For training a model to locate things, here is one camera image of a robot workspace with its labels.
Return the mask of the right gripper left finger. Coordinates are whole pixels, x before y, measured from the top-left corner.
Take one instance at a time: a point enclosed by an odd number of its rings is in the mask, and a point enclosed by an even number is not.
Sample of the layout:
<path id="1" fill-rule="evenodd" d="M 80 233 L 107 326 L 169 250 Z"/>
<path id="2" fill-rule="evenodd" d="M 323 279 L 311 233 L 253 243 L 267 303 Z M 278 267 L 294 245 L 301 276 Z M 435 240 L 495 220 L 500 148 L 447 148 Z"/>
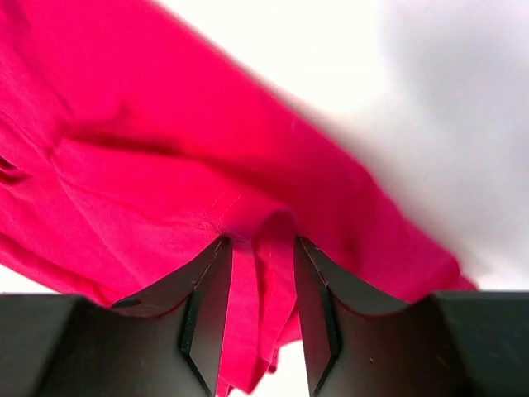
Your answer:
<path id="1" fill-rule="evenodd" d="M 2 395 L 214 395 L 231 265 L 231 241 L 219 237 L 109 308 L 73 294 L 3 294 Z"/>

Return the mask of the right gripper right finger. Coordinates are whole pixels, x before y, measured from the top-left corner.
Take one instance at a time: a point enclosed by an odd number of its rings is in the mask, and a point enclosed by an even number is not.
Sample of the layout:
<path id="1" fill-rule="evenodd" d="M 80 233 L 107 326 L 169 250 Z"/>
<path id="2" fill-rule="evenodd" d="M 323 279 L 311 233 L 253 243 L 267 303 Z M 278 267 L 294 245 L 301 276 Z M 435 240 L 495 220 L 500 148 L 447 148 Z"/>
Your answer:
<path id="1" fill-rule="evenodd" d="M 528 295 L 436 292 L 415 304 L 294 244 L 312 396 L 525 396 Z"/>

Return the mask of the bright red t shirt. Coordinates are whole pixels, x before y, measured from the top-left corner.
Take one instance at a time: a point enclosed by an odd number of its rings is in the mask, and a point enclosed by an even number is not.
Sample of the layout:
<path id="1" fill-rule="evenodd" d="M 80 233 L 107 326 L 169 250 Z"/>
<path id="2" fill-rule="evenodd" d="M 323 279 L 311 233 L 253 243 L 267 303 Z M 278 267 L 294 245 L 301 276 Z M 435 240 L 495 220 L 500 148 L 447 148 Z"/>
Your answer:
<path id="1" fill-rule="evenodd" d="M 222 234 L 223 396 L 301 336 L 297 235 L 406 301 L 473 289 L 358 162 L 161 7 L 2 2 L 2 264 L 109 305 Z"/>

